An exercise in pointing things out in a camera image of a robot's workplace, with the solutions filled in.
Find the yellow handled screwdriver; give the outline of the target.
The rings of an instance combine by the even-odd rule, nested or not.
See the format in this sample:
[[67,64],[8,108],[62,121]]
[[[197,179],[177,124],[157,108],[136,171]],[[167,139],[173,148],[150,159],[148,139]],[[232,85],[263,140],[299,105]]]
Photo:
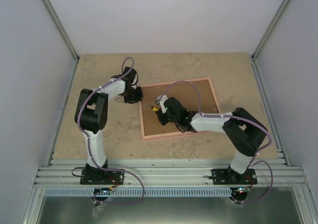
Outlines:
[[159,109],[156,108],[155,106],[152,106],[152,105],[150,105],[150,104],[146,104],[146,105],[147,105],[148,107],[150,107],[152,111],[154,111],[154,112],[159,112]]

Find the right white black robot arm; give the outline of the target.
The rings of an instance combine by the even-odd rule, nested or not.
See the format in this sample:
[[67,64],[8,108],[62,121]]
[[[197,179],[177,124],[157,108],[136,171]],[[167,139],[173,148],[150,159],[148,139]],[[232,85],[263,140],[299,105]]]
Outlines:
[[268,130],[243,108],[232,113],[209,114],[187,111],[174,97],[163,96],[152,107],[161,125],[173,123],[182,133],[218,132],[226,134],[237,152],[226,169],[212,169],[215,185],[247,185],[257,183],[250,166],[268,135]]

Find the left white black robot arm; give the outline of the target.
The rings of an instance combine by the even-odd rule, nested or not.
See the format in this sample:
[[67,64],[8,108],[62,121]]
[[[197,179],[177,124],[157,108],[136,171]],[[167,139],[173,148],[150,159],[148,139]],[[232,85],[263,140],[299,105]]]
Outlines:
[[120,96],[126,104],[142,101],[142,89],[137,86],[138,73],[125,67],[121,75],[114,75],[104,86],[94,90],[82,89],[75,113],[75,123],[82,131],[86,148],[87,162],[80,176],[81,185],[122,185],[124,172],[109,170],[103,147],[103,129],[108,118],[108,103]]

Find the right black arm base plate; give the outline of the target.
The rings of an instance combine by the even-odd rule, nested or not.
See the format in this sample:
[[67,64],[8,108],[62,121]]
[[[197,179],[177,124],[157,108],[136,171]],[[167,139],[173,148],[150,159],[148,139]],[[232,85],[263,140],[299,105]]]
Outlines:
[[257,177],[254,169],[247,169],[243,174],[238,174],[231,169],[212,169],[209,179],[214,185],[254,185]]

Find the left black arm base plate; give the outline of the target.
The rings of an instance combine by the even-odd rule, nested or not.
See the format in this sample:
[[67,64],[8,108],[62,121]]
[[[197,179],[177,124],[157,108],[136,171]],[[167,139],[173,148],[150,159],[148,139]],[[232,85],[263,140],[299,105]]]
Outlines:
[[81,185],[122,185],[124,172],[84,169],[80,177]]

